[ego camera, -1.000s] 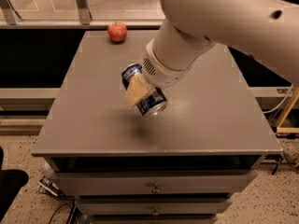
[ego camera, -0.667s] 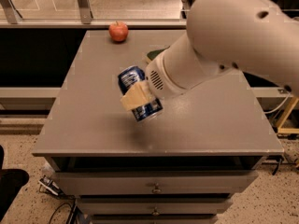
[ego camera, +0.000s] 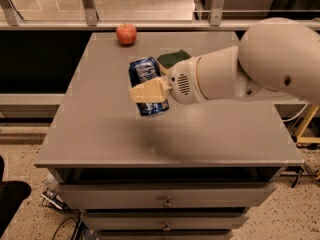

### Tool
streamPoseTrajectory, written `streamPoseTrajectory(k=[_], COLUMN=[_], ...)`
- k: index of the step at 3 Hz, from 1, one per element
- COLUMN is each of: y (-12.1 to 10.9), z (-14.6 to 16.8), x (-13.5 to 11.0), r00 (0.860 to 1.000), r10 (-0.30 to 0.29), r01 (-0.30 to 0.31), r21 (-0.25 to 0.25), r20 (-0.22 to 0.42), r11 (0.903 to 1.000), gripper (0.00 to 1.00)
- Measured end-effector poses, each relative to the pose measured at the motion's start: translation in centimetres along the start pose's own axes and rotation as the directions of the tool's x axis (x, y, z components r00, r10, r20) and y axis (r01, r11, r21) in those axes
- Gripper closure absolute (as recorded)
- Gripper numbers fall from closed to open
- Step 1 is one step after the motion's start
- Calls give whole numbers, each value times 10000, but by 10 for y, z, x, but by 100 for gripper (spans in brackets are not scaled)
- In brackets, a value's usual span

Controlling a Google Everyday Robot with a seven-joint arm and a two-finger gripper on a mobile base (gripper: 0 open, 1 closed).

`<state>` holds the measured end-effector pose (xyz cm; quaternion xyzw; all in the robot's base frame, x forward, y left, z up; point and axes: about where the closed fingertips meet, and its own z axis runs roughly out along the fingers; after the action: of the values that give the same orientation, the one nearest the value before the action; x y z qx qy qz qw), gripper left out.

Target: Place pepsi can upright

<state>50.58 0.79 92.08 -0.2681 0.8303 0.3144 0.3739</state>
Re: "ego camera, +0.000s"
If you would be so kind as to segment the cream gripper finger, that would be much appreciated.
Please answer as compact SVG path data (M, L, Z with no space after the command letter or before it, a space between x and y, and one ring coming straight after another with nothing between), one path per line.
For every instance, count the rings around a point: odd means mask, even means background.
M156 77L129 89L134 103L161 103L170 95L172 86L165 77Z

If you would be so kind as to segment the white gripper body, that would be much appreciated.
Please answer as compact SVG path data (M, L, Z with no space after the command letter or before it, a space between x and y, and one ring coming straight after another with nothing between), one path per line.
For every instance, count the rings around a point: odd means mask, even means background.
M191 57L180 61L171 67L167 77L172 87L172 98L184 105L202 103L205 101L197 81L197 66L199 57Z

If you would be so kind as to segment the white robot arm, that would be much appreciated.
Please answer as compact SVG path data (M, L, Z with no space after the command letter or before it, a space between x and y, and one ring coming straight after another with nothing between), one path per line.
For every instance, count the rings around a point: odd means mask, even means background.
M265 19L238 45L180 61L129 93L135 103L294 97L319 106L320 34L291 19Z

